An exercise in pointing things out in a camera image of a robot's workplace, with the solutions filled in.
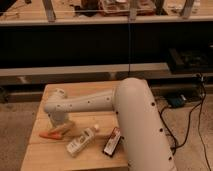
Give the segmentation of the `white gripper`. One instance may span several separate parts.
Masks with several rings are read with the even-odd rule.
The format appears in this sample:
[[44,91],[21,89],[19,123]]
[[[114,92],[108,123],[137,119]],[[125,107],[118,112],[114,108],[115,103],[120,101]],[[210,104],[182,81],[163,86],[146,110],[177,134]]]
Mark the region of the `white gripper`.
[[75,125],[73,121],[69,121],[69,116],[67,113],[49,113],[49,119],[53,127],[49,133],[63,135],[70,131]]

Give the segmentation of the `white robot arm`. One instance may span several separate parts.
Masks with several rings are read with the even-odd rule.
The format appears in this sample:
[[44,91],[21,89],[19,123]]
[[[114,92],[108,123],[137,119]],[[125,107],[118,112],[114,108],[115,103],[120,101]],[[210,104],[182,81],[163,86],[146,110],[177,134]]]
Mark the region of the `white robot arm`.
[[144,79],[126,78],[114,89],[67,98],[55,89],[44,105],[54,126],[72,112],[114,111],[129,171],[177,171],[153,94]]

